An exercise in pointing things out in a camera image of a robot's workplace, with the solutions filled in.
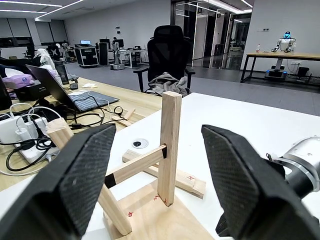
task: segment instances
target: laptop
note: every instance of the laptop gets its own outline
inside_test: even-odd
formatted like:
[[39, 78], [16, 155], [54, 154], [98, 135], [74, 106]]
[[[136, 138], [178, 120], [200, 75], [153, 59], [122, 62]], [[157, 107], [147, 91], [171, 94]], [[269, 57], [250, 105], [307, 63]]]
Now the laptop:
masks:
[[87, 91], [80, 95], [68, 95], [64, 88], [51, 75], [48, 69], [30, 65], [26, 65], [26, 67], [41, 82], [41, 84], [45, 86], [48, 92], [55, 99], [60, 103], [67, 105], [71, 109], [75, 108], [77, 112], [86, 112], [108, 105], [108, 103], [112, 104], [119, 101], [118, 98], [107, 96], [95, 91]]

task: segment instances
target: paper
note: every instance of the paper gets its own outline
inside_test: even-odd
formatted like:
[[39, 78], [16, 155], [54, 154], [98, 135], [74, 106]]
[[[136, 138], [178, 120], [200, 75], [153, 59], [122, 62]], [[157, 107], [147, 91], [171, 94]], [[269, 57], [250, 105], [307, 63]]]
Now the paper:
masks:
[[97, 84], [96, 83], [87, 83], [85, 85], [82, 86], [83, 88], [97, 88]]
[[81, 94], [84, 94], [84, 93], [87, 93], [87, 92], [89, 92], [89, 91], [88, 90], [74, 91], [74, 92], [69, 93], [69, 96], [78, 96], [78, 95], [81, 95]]
[[8, 78], [11, 78], [12, 76], [15, 76], [15, 75], [23, 75], [24, 74], [22, 71], [12, 69], [12, 68], [5, 68], [4, 71], [5, 71], [5, 75]]

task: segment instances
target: bottle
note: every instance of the bottle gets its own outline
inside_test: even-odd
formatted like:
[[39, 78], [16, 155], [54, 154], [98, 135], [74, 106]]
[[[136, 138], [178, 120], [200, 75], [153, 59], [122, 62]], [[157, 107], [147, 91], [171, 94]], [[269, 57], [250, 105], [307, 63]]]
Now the bottle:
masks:
[[258, 44], [258, 46], [256, 47], [256, 53], [259, 53], [260, 52], [260, 43]]
[[292, 52], [295, 52], [296, 51], [296, 47], [297, 47], [297, 44], [293, 44], [293, 47], [292, 47]]

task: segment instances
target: wooden stick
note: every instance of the wooden stick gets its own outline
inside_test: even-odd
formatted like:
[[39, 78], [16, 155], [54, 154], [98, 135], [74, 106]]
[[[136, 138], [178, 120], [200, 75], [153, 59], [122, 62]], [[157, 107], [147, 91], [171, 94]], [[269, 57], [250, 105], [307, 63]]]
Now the wooden stick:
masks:
[[125, 115], [124, 115], [124, 119], [125, 120], [128, 120], [130, 117], [131, 117], [131, 115], [135, 112], [135, 108], [132, 108], [132, 109], [130, 109]]
[[120, 123], [121, 125], [123, 125], [123, 126], [125, 126], [125, 127], [129, 127], [129, 126], [132, 125], [131, 122], [128, 122], [127, 120], [123, 120], [123, 119], [122, 119], [121, 117], [119, 117], [119, 116], [112, 116], [111, 118], [112, 118], [112, 120], [117, 121], [118, 123]]
[[160, 144], [167, 146], [167, 156], [165, 161], [159, 162], [157, 191], [168, 207], [175, 198], [181, 101], [181, 94], [176, 92], [162, 94]]
[[117, 200], [106, 185], [102, 186], [98, 202], [122, 235], [126, 236], [132, 232], [132, 227], [128, 218], [121, 210]]
[[45, 129], [50, 139], [60, 150], [74, 135], [68, 123], [63, 118], [58, 118], [48, 122]]
[[106, 173], [104, 183], [108, 188], [123, 182], [124, 180], [142, 172], [144, 169], [158, 163], [164, 159], [164, 152], [167, 146], [161, 145], [160, 147], [148, 152], [145, 155], [136, 157], [130, 162]]
[[[132, 150], [127, 150], [122, 156], [122, 161], [124, 163], [127, 163], [139, 156], [141, 156], [141, 154]], [[158, 177], [158, 167], [159, 165], [156, 163], [153, 166], [146, 168], [144, 172], [152, 176]], [[175, 186], [187, 191], [188, 193], [200, 199], [204, 199], [204, 195], [206, 192], [206, 182], [196, 178], [190, 173], [180, 171], [179, 169], [177, 169], [175, 175]]]

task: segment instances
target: wooden block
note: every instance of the wooden block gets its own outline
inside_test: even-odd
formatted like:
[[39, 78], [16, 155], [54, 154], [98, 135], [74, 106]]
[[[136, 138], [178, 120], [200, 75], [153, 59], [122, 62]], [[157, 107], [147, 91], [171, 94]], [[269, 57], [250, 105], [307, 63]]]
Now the wooden block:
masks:
[[125, 236], [132, 232], [131, 224], [128, 217], [121, 210], [117, 200], [115, 199], [111, 191], [106, 187], [106, 185], [102, 186], [98, 202], [101, 205], [103, 211], [112, 220], [112, 223], [114, 224], [116, 229], [122, 235]]
[[[132, 150], [127, 150], [122, 156], [122, 161], [124, 163], [127, 163], [139, 156], [141, 156], [141, 154]], [[158, 177], [158, 167], [159, 165], [155, 164], [154, 166], [146, 168], [144, 172]], [[204, 194], [206, 192], [206, 182], [196, 178], [195, 176], [187, 172], [180, 171], [179, 169], [176, 170], [175, 186], [189, 192], [190, 194], [200, 199], [204, 199]]]
[[105, 219], [113, 240], [213, 240], [187, 207], [175, 196], [166, 207], [157, 194], [157, 181], [118, 201], [132, 232], [122, 236], [110, 216]]
[[131, 117], [131, 115], [135, 112], [135, 108], [132, 108], [132, 109], [130, 109], [125, 115], [124, 115], [124, 119], [125, 120], [128, 120], [130, 117]]
[[121, 125], [123, 125], [125, 127], [129, 127], [132, 125], [131, 122], [128, 122], [127, 120], [123, 120], [119, 116], [112, 116], [111, 119], [117, 121], [118, 123], [120, 123]]
[[123, 164], [122, 166], [107, 171], [104, 183], [108, 188], [123, 182], [124, 180], [142, 172], [144, 169], [164, 160], [164, 151], [167, 149], [166, 145], [148, 152], [147, 154], [138, 156], [132, 161]]
[[50, 139], [60, 150], [74, 135], [68, 123], [63, 118], [48, 122], [45, 129]]
[[175, 198], [181, 101], [181, 94], [176, 92], [162, 94], [160, 145], [167, 146], [167, 156], [159, 162], [158, 194], [167, 206]]

